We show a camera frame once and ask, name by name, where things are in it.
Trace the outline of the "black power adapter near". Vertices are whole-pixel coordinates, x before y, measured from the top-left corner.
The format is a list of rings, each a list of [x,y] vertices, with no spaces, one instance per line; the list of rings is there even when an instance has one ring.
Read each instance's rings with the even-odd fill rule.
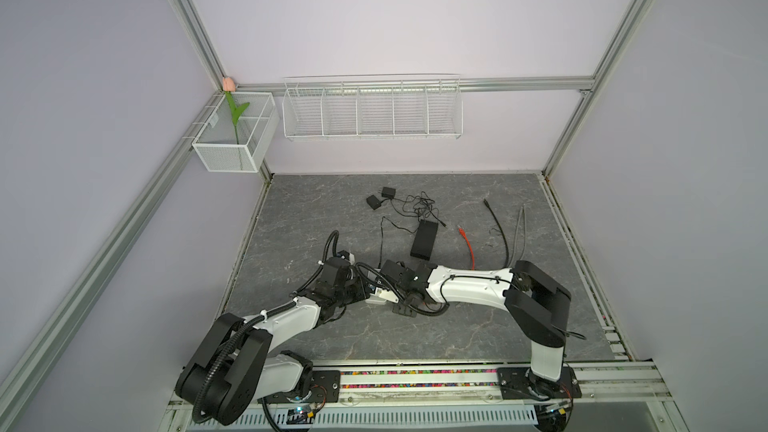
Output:
[[[366,203],[367,203],[367,205],[368,205],[368,206],[369,206],[369,207],[370,207],[372,210],[377,210],[377,209],[379,209],[379,208],[381,207],[381,205],[382,205],[382,201],[381,201],[381,200],[380,200],[380,199],[379,199],[377,196],[375,196],[375,195],[370,195],[370,196],[368,196],[368,197],[366,198]]]

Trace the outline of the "pink artificial tulip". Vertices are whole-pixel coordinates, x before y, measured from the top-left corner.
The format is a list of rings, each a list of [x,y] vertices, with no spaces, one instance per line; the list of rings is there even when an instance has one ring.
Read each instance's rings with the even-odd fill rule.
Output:
[[[231,123],[233,126],[235,141],[240,144],[238,123],[244,112],[249,108],[249,102],[238,103],[233,94],[237,91],[237,84],[231,77],[222,78],[222,90],[230,109]]]

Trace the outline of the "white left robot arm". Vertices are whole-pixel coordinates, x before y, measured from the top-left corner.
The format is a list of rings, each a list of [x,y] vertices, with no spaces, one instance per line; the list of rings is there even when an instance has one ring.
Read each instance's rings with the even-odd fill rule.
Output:
[[[254,398],[310,393],[312,362],[296,353],[269,354],[295,336],[343,317],[349,305],[369,298],[352,254],[338,249],[332,231],[318,268],[290,301],[253,316],[220,315],[183,367],[175,394],[192,405],[192,421],[229,425]]]

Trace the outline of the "black power adapter far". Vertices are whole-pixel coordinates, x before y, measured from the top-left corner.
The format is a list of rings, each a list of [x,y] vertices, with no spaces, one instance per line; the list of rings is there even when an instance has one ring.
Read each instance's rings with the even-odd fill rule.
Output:
[[[393,187],[383,187],[381,195],[386,199],[394,199],[396,197],[396,189]]]

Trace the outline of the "white mesh box basket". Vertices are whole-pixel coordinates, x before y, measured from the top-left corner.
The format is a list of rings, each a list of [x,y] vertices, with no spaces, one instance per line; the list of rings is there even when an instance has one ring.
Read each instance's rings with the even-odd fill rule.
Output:
[[[271,93],[224,92],[192,146],[209,172],[258,173],[278,125]]]

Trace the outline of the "black power adapter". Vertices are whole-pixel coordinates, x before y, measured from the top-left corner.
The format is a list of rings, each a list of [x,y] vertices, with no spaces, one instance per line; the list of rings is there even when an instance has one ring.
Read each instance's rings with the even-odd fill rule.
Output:
[[[383,187],[381,195],[386,199],[394,199],[396,197],[396,189],[393,187]]]
[[[381,200],[380,200],[380,199],[379,199],[377,196],[375,196],[375,195],[370,195],[370,196],[368,196],[368,197],[366,198],[366,203],[367,203],[367,205],[368,205],[368,206],[369,206],[369,207],[370,207],[372,210],[377,210],[377,209],[379,209],[379,208],[381,207],[381,205],[382,205],[382,201],[381,201]]]

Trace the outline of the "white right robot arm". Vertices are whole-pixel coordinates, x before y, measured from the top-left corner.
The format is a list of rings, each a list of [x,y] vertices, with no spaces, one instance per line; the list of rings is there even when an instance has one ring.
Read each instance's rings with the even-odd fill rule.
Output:
[[[380,269],[362,262],[354,269],[387,292],[388,301],[412,315],[437,317],[459,303],[507,311],[531,342],[531,381],[560,381],[572,296],[534,263],[519,260],[511,267],[486,271],[427,264],[415,271],[387,261]]]

